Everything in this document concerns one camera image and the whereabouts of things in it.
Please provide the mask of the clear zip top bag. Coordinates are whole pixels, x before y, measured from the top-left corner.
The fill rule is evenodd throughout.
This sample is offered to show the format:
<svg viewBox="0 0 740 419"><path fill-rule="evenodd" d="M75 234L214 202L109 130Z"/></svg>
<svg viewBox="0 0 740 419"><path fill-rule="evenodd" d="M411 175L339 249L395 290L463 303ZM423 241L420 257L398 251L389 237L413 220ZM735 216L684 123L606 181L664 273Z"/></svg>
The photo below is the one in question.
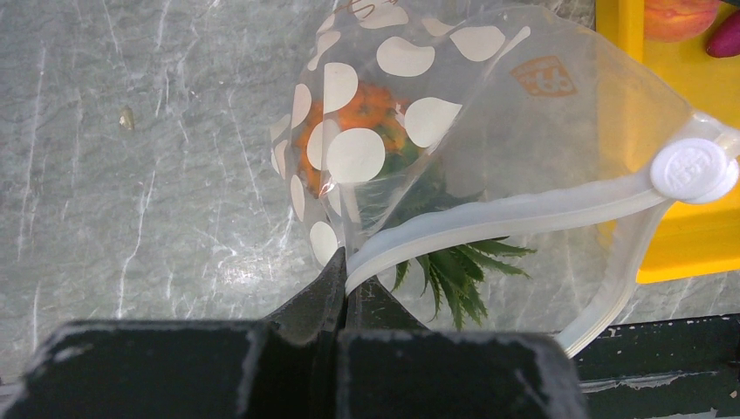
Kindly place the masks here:
<svg viewBox="0 0 740 419"><path fill-rule="evenodd" d="M368 134L337 122L362 82L409 103L401 125L422 155L398 176L379 179L382 144L372 150ZM298 176L297 148L316 102L324 121L309 156L329 182L319 196ZM494 237L530 248L505 261L525 271L518 277L543 280L551 267L531 238L582 234L571 252L586 258L598 290L555 333L574 356L633 295L673 203L645 166L620 159L623 129L636 124L649 141L667 145L671 130L694 113L610 41L541 5L337 1L315 32L288 111L268 132L273 167L316 261L346 254L347 292L388 269L404 278L421 255ZM381 207L394 210L430 168L440 170L452 196L478 198L397 227L360 226L375 189ZM422 268L421 276L424 286Z"/></svg>

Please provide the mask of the purple toy sweet potato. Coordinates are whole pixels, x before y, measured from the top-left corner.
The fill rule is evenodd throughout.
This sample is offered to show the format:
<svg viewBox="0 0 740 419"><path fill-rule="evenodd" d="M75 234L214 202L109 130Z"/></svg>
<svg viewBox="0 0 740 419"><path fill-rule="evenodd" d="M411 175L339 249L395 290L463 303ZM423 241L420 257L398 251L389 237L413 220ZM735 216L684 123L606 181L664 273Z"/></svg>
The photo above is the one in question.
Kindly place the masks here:
<svg viewBox="0 0 740 419"><path fill-rule="evenodd" d="M731 58L739 55L739 10L728 15L710 35L706 53L712 58Z"/></svg>

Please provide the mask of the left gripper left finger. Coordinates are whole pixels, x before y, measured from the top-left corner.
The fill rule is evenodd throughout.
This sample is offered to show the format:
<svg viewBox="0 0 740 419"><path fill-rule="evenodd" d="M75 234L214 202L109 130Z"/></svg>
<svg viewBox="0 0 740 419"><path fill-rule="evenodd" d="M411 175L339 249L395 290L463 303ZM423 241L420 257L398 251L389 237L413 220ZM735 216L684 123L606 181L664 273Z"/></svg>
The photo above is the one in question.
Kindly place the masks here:
<svg viewBox="0 0 740 419"><path fill-rule="evenodd" d="M37 349L4 418L329 418L346 256L261 319L76 320Z"/></svg>

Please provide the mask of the toy peach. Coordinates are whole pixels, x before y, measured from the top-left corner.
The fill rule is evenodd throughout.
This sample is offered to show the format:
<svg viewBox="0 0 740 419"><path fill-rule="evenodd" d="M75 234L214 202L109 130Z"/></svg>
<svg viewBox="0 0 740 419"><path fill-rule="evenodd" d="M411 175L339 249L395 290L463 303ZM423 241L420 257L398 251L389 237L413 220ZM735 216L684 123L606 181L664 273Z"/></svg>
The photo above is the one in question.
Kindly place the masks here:
<svg viewBox="0 0 740 419"><path fill-rule="evenodd" d="M645 0L646 40L676 43L704 33L715 21L717 0Z"/></svg>

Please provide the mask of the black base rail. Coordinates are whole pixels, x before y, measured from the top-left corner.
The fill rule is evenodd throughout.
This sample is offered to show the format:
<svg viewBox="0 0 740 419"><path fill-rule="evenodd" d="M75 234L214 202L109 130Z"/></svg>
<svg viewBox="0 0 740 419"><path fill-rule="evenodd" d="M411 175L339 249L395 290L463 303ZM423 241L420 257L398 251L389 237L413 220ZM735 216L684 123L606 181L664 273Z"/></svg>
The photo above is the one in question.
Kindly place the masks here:
<svg viewBox="0 0 740 419"><path fill-rule="evenodd" d="M610 326L573 358L593 418L737 418L739 316Z"/></svg>

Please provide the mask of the orange toy pineapple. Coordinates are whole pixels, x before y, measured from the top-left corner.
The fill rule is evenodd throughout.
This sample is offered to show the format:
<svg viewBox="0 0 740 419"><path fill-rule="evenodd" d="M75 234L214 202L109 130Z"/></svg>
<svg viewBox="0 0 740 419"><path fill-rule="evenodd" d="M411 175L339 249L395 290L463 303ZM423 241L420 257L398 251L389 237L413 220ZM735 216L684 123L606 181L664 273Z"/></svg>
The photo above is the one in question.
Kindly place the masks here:
<svg viewBox="0 0 740 419"><path fill-rule="evenodd" d="M324 121L322 106L321 102L311 105L307 125L297 139L298 176L307 182L313 196L319 196L329 187L319 166L312 163L309 156L309 149L317 145L311 136L319 131ZM384 147L383 166L378 175L381 180L398 176L421 158L421 148L410 140L401 125L401 117L408 106L408 101L396 99L388 89L362 82L349 105L339 110L339 127L347 128L354 134L368 134L372 150L376 149L378 143ZM379 201L380 191L375 189L373 192L373 199L367 205L370 217L360 222L360 226L367 231L379 227L397 227L412 216L438 212L452 204L472 203L478 198L477 195L452 196L447 192L438 168L428 169L395 209L383 209ZM422 268L425 288L432 291L436 311L442 305L447 305L455 328L462 329L466 319L480 324L488 316L478 287L485 280L484 273L498 271L508 276L524 276L525 271L505 260L520 258L531 252L530 248L507 244L505 237L494 237L424 254L417 257L416 262Z"/></svg>

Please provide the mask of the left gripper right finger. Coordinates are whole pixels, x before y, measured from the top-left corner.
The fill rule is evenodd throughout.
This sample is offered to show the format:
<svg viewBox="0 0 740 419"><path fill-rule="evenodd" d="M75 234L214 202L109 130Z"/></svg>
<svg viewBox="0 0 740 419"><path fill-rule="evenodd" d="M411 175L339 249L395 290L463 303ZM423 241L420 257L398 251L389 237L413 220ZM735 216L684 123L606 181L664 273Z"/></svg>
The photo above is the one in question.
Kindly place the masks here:
<svg viewBox="0 0 740 419"><path fill-rule="evenodd" d="M587 418L576 367L537 333L431 331L376 279L347 298L338 418Z"/></svg>

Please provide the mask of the yellow plastic tray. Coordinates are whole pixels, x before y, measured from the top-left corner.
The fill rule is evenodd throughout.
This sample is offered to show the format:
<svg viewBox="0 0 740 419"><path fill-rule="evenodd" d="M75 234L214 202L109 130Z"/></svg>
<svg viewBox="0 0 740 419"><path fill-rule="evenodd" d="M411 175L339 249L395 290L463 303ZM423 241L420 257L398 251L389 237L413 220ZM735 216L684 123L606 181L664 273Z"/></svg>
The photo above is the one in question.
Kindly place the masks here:
<svg viewBox="0 0 740 419"><path fill-rule="evenodd" d="M739 55L712 58L705 46L735 10L720 1L714 23L676 43L646 40L644 1L599 1L597 32L685 98L695 113L670 132L667 145L649 141L638 125L623 129L620 159L645 166L672 200L637 273L640 284L733 271L739 266Z"/></svg>

